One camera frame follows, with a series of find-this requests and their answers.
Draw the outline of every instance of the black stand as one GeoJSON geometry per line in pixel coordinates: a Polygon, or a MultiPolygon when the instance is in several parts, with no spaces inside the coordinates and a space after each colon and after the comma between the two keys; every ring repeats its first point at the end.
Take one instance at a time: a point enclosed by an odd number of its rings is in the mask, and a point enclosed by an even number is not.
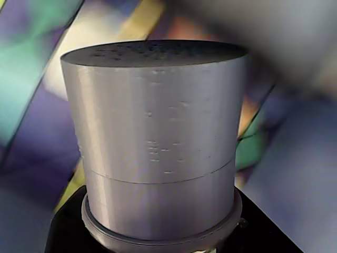
{"type": "MultiPolygon", "coordinates": [[[[81,206],[86,188],[79,188],[55,215],[45,253],[111,253],[85,228],[81,206]]],[[[217,253],[291,252],[301,250],[242,192],[244,218],[217,253]]]]}

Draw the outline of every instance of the circular ring mount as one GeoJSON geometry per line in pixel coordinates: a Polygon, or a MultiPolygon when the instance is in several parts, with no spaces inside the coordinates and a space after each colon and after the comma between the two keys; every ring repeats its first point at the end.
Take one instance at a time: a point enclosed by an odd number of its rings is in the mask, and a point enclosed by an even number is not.
{"type": "Polygon", "coordinates": [[[133,239],[103,227],[91,214],[88,196],[82,202],[82,219],[90,234],[105,248],[117,253],[172,253],[195,252],[214,248],[235,229],[242,211],[240,193],[235,189],[231,212],[216,226],[197,235],[179,240],[150,241],[133,239]]]}

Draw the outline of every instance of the gray blurred object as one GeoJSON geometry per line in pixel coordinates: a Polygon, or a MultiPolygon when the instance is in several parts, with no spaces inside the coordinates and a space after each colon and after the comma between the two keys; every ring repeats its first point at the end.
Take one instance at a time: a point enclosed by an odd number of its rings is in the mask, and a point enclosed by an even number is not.
{"type": "Polygon", "coordinates": [[[337,252],[336,111],[297,105],[243,189],[306,253],[337,252]]]}
{"type": "Polygon", "coordinates": [[[62,57],[100,224],[131,238],[175,240],[226,218],[245,55],[217,42],[142,41],[62,57]]]}
{"type": "Polygon", "coordinates": [[[287,83],[337,98],[336,0],[167,0],[220,36],[235,38],[287,83]]]}

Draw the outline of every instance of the silver object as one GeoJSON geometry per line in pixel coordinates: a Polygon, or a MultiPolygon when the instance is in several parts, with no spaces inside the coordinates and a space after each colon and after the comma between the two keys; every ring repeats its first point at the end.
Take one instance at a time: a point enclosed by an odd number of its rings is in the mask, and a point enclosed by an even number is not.
{"type": "Polygon", "coordinates": [[[101,225],[173,240],[226,217],[245,55],[230,44],[147,41],[62,57],[90,212],[101,225]]]}

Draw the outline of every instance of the blurred background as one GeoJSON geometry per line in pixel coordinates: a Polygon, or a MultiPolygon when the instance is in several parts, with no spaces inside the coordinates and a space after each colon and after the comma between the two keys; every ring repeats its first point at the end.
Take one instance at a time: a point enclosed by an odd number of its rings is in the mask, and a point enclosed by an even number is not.
{"type": "MultiPolygon", "coordinates": [[[[157,0],[0,0],[0,9],[0,252],[43,252],[55,211],[85,183],[60,56],[117,41],[219,39],[157,0]]],[[[280,87],[278,76],[252,62],[236,185],[300,248],[318,252],[313,249],[321,249],[326,237],[313,247],[308,236],[317,238],[316,233],[302,231],[316,227],[306,218],[321,211],[308,196],[326,195],[322,185],[334,191],[327,179],[336,173],[334,104],[280,87]],[[315,130],[323,125],[324,133],[315,130]],[[308,136],[321,148],[318,153],[308,136]],[[312,212],[300,217],[304,210],[312,212]]],[[[329,199],[320,206],[337,202],[336,196],[329,199]]]]}

